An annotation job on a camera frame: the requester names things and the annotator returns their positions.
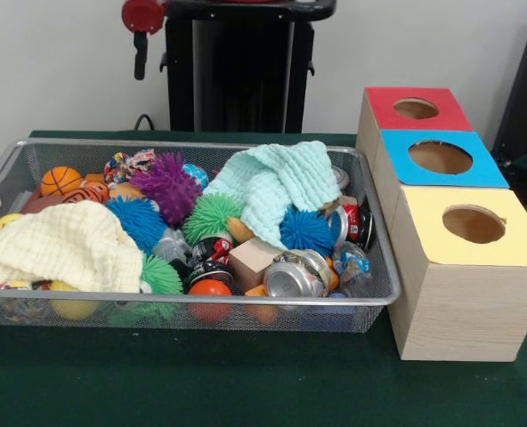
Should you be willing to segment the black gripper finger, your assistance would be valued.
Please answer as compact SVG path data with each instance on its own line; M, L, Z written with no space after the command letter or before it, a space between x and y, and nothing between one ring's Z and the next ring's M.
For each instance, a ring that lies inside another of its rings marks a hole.
M134 78L142 81L145 77L148 57L148 36L146 32L134 32Z

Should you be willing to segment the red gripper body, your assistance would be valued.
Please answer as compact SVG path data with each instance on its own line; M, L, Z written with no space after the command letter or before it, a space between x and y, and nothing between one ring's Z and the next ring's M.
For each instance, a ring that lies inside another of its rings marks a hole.
M131 32L155 34L164 22L166 1L127 0L122 6L122 21Z

